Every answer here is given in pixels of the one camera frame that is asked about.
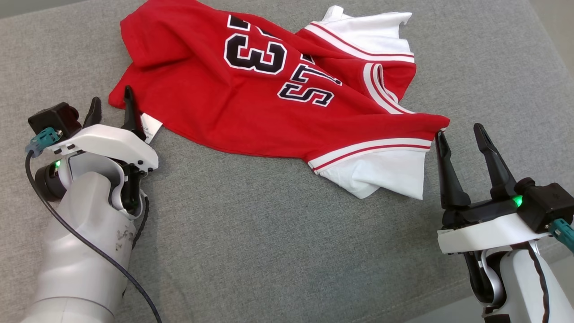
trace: jersey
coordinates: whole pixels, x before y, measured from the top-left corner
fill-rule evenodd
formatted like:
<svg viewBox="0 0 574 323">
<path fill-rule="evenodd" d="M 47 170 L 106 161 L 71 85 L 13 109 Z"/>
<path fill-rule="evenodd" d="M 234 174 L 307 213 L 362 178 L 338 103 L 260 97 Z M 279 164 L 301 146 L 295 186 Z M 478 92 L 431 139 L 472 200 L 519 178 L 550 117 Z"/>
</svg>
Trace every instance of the jersey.
<svg viewBox="0 0 574 323">
<path fill-rule="evenodd" d="M 364 198 L 422 198 L 424 155 L 446 117 L 399 105 L 416 65 L 398 37 L 410 13 L 353 18 L 331 7 L 293 34 L 193 0 L 148 0 L 121 22 L 133 60 L 110 93 L 196 143 L 295 157 Z"/>
</svg>

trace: white tag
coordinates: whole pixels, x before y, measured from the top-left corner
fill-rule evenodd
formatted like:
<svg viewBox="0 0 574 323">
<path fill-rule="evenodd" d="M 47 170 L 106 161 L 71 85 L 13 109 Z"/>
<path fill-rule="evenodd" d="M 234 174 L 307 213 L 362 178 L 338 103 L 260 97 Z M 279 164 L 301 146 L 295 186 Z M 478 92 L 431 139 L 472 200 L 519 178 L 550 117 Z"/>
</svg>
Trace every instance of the white tag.
<svg viewBox="0 0 574 323">
<path fill-rule="evenodd" d="M 144 129 L 143 132 L 145 133 L 146 140 L 145 142 L 149 145 L 152 142 L 153 137 L 156 135 L 158 130 L 160 130 L 162 123 L 157 121 L 157 119 L 153 118 L 147 113 L 142 113 L 142 128 Z"/>
</svg>

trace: jersey hem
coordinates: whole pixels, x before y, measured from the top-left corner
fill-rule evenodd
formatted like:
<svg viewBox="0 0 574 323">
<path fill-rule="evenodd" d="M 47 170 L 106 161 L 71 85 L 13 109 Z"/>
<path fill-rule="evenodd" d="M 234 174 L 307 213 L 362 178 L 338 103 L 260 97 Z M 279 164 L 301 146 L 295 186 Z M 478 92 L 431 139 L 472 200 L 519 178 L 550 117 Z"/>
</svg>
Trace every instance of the jersey hem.
<svg viewBox="0 0 574 323">
<path fill-rule="evenodd" d="M 415 138 L 373 140 L 337 149 L 312 160 L 306 160 L 306 162 L 315 174 L 319 174 L 346 160 L 369 153 L 393 150 L 427 152 L 430 150 L 431 143 L 430 140 Z"/>
</svg>

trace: red stripe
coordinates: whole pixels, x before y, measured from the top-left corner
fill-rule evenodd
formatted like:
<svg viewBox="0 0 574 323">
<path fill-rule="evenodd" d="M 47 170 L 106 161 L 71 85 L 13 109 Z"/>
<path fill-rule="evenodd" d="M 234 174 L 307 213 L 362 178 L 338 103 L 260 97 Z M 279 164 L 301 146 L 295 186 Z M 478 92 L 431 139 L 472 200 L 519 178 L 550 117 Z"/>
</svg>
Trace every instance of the red stripe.
<svg viewBox="0 0 574 323">
<path fill-rule="evenodd" d="M 381 66 L 381 73 L 377 73 L 379 78 L 382 80 L 383 79 L 383 67 Z M 383 88 L 383 91 L 389 96 L 389 98 L 393 98 L 392 95 L 390 95 L 389 91 L 387 90 L 387 88 L 385 87 L 384 84 L 381 84 L 381 87 Z"/>
<path fill-rule="evenodd" d="M 397 108 L 397 106 L 395 105 L 394 101 L 391 103 L 389 100 L 387 100 L 385 98 L 385 96 L 379 91 L 379 88 L 375 85 L 375 64 L 373 64 L 373 66 L 371 66 L 371 82 L 373 83 L 373 87 L 375 88 L 375 91 L 379 94 L 379 96 L 381 97 L 381 99 L 383 99 L 383 101 L 387 102 L 393 109 L 395 109 L 396 111 L 400 112 L 401 114 L 406 114 L 406 112 L 404 112 L 403 110 Z"/>
<path fill-rule="evenodd" d="M 361 52 L 361 53 L 363 53 L 363 54 L 367 54 L 367 55 L 370 55 L 370 56 L 405 56 L 405 57 L 412 57 L 412 58 L 414 58 L 414 55 L 412 55 L 412 54 L 373 54 L 373 53 L 365 52 L 364 50 L 362 50 L 362 49 L 356 47 L 355 45 L 350 44 L 350 43 L 344 41 L 344 40 L 341 39 L 339 36 L 335 35 L 335 34 L 332 33 L 330 30 L 328 30 L 327 28 L 325 28 L 325 27 L 323 27 L 323 26 L 317 24 L 316 22 L 311 22 L 311 25 L 320 28 L 321 30 L 323 30 L 324 32 L 330 34 L 331 36 L 333 36 L 334 38 L 338 39 L 338 40 L 341 41 L 342 43 L 344 43 L 344 44 L 346 44 L 346 45 L 348 45 L 348 46 L 350 46 L 350 47 L 353 47 L 354 49 L 356 49 L 357 51 L 359 51 L 359 52 Z"/>
<path fill-rule="evenodd" d="M 345 155 L 343 155 L 343 156 L 339 156 L 339 157 L 337 157 L 337 158 L 335 158 L 335 159 L 333 159 L 333 160 L 331 160 L 331 161 L 328 161 L 328 162 L 324 163 L 323 165 L 317 166 L 317 167 L 313 168 L 313 171 L 316 171 L 316 170 L 318 170 L 318 169 L 320 169 L 320 168 L 323 168 L 323 167 L 325 167 L 325 166 L 327 166 L 327 165 L 330 165 L 330 164 L 336 162 L 337 160 L 343 159 L 343 158 L 345 158 L 345 157 L 354 155 L 354 154 L 359 153 L 359 152 L 368 151 L 368 150 L 373 150 L 373 149 L 379 149 L 379 148 L 395 148 L 395 147 L 403 147 L 403 148 L 409 147 L 409 148 L 430 149 L 430 147 L 420 146 L 420 145 L 384 145 L 384 146 L 375 146 L 375 147 L 363 148 L 363 149 L 359 149 L 359 150 L 356 150 L 356 151 L 347 153 L 347 154 L 345 154 Z"/>
</svg>

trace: teal connector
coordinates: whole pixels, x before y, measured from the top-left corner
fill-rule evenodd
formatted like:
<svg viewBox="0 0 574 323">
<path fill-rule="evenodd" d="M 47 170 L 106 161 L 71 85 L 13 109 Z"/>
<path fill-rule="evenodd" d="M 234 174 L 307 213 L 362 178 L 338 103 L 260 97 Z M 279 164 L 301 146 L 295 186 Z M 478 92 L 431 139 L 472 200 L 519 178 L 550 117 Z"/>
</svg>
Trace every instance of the teal connector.
<svg viewBox="0 0 574 323">
<path fill-rule="evenodd" d="M 37 134 L 30 143 L 24 148 L 26 153 L 32 151 L 32 157 L 36 158 L 42 154 L 46 147 L 50 147 L 62 138 L 62 131 L 56 131 L 52 127 L 48 127 Z"/>
<path fill-rule="evenodd" d="M 548 230 L 556 240 L 560 241 L 574 253 L 574 229 L 563 219 L 554 220 Z"/>
</svg>

